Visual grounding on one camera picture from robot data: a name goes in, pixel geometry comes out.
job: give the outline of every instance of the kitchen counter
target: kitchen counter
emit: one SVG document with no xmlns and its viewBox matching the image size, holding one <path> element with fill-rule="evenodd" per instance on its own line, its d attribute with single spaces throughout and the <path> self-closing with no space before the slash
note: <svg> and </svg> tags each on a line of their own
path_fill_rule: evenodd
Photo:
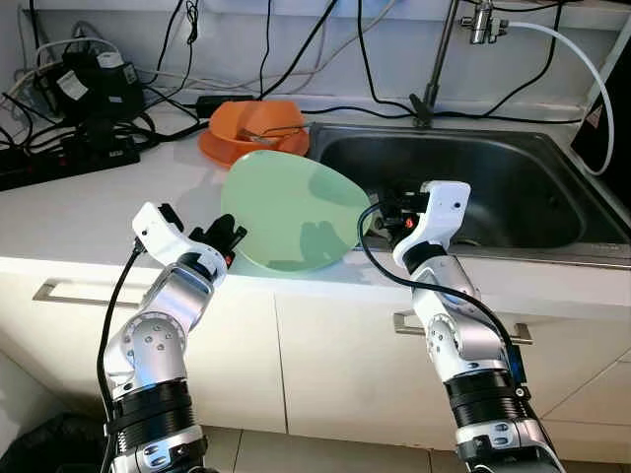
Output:
<svg viewBox="0 0 631 473">
<path fill-rule="evenodd" d="M 154 115 L 158 123 L 167 122 L 173 129 L 184 124 L 180 122 L 183 117 L 163 109 Z M 356 115 L 320 121 L 384 123 Z M 409 120 L 399 123 L 410 124 Z M 436 120 L 434 126 L 543 132 L 566 153 L 575 130 L 572 126 L 466 119 Z M 129 254 L 131 219 L 143 202 L 171 203 L 188 231 L 197 225 L 207 227 L 219 215 L 227 171 L 201 154 L 196 137 L 163 144 L 141 159 L 139 165 L 2 192 L 0 271 L 46 272 L 62 278 L 76 275 L 81 267 L 87 279 L 112 281 Z M 631 225 L 624 209 L 617 207 L 617 212 Z M 405 276 L 389 254 L 378 253 L 377 258 Z M 499 312 L 631 321 L 631 270 L 475 257 L 461 261 L 484 300 Z M 150 281 L 158 271 L 150 258 L 141 258 L 129 281 Z M 299 274 L 266 270 L 239 257 L 230 277 L 275 292 L 393 302 L 409 299 L 407 289 L 384 278 L 360 251 L 350 251 L 326 268 Z"/>
</svg>

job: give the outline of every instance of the green plate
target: green plate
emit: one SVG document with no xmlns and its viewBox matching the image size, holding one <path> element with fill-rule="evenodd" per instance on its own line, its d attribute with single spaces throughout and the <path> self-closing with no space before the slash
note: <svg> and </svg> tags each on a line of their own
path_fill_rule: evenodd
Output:
<svg viewBox="0 0 631 473">
<path fill-rule="evenodd" d="M 278 271 L 340 260 L 357 244 L 357 220 L 369 205 L 366 193 L 339 172 L 275 151 L 240 158 L 221 194 L 222 213 L 247 229 L 239 252 Z"/>
</svg>

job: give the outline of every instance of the stainless steel sink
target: stainless steel sink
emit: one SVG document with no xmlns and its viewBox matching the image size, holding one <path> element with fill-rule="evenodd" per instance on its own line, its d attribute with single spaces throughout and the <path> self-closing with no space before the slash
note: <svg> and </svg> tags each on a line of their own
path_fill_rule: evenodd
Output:
<svg viewBox="0 0 631 473">
<path fill-rule="evenodd" d="M 309 158 L 369 194 L 468 182 L 456 254 L 631 267 L 629 229 L 546 135 L 316 124 L 311 141 Z"/>
</svg>

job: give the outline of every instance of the cabinet handle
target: cabinet handle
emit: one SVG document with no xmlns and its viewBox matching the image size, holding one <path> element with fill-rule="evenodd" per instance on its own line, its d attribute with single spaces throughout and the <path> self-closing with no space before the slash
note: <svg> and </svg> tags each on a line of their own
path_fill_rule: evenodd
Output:
<svg viewBox="0 0 631 473">
<path fill-rule="evenodd" d="M 46 279 L 37 292 L 33 295 L 34 301 L 40 301 L 43 303 L 63 303 L 63 304 L 83 304 L 83 305 L 98 305 L 108 306 L 109 301 L 102 299 L 85 299 L 85 298 L 68 298 L 65 296 L 53 296 L 52 292 L 61 283 L 70 283 L 63 279 Z M 117 307 L 121 308 L 138 308 L 137 303 L 126 303 L 118 301 Z"/>
<path fill-rule="evenodd" d="M 392 316 L 392 323 L 394 324 L 394 331 L 403 335 L 420 335 L 425 336 L 425 329 L 423 327 L 410 327 L 405 325 L 405 318 L 416 316 L 413 310 L 405 310 L 402 312 L 395 312 Z M 516 345 L 533 345 L 534 341 L 530 335 L 530 330 L 525 323 L 515 324 L 516 335 L 511 335 L 511 340 Z"/>
</svg>

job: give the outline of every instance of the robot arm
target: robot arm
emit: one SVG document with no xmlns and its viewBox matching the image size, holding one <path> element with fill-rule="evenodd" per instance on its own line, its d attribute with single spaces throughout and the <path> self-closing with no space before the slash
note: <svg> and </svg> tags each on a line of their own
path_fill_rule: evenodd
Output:
<svg viewBox="0 0 631 473">
<path fill-rule="evenodd" d="M 408 228 L 409 235 L 396 245 L 393 257 L 412 281 L 479 299 L 456 257 L 447 254 L 469 191 L 463 182 L 424 184 L 427 208 L 411 221 L 408 218 L 413 229 Z M 414 289 L 412 301 L 456 419 L 456 452 L 468 471 L 564 472 L 528 405 L 519 349 L 502 336 L 501 330 L 506 330 L 475 304 L 450 295 Z"/>
<path fill-rule="evenodd" d="M 171 207 L 151 203 L 133 220 L 134 232 L 165 269 L 105 349 L 105 372 L 113 384 L 114 416 L 107 430 L 117 440 L 114 473 L 207 471 L 207 443 L 194 423 L 183 354 L 188 333 L 245 236 L 234 225 L 225 215 L 207 232 L 195 229 L 186 237 Z"/>
</svg>

